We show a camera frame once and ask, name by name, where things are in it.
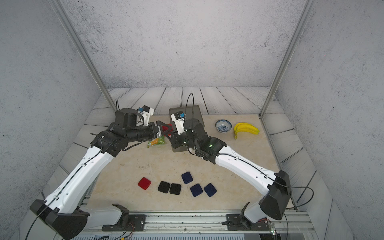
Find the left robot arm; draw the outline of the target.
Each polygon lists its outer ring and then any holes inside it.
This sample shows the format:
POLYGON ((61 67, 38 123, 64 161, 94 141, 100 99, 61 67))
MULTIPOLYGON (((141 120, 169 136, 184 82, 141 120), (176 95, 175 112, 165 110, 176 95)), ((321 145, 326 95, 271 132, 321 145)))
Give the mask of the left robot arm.
POLYGON ((68 177, 44 200, 35 200, 30 210, 64 240, 75 238, 84 229, 107 227, 128 231, 134 226, 129 210, 112 204, 106 209, 86 210, 79 207, 89 187, 121 151, 170 134, 172 127, 161 121, 150 122, 153 109, 148 106, 116 110, 115 121, 96 135, 85 156, 68 177))

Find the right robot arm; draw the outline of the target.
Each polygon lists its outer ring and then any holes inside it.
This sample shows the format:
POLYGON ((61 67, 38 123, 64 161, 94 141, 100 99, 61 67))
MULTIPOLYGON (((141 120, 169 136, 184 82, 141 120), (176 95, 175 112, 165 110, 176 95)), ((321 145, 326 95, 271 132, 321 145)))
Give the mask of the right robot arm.
POLYGON ((240 223, 245 229, 251 229, 253 224, 267 217, 283 219, 292 195, 286 172, 275 173, 244 158, 225 142, 208 136, 197 119, 177 114, 172 114, 171 119, 176 126, 169 137, 174 149, 186 147, 191 154, 232 171, 262 194, 258 202, 247 203, 242 209, 240 223))

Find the red brooch box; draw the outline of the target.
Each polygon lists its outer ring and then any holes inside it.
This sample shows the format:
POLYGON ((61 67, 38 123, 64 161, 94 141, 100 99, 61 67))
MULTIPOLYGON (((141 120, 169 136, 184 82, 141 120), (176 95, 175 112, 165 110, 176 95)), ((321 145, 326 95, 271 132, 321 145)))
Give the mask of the red brooch box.
POLYGON ((172 127, 172 125, 171 125, 171 127, 170 128, 165 128, 165 127, 162 127, 162 130, 172 130, 173 131, 173 127, 172 127))
POLYGON ((138 186, 143 190, 147 190, 151 184, 152 182, 145 177, 141 178, 140 181, 138 182, 138 186))

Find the three-tier drawer cabinet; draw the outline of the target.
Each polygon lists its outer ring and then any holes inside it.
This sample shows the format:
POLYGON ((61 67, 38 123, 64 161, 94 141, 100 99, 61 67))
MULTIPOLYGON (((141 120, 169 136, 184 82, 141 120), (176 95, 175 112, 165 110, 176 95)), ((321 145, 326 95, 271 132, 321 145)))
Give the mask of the three-tier drawer cabinet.
POLYGON ((198 105, 194 105, 194 107, 192 107, 192 106, 177 107, 177 108, 170 108, 169 109, 170 123, 172 125, 173 130, 176 130, 177 128, 176 128, 176 124, 174 123, 174 121, 171 118, 171 115, 176 113, 176 112, 180 112, 180 111, 183 111, 186 114, 187 120, 191 119, 192 117, 194 117, 203 126, 205 126, 205 123, 204 123, 204 120, 203 120, 203 116, 202 116, 200 107, 198 105))

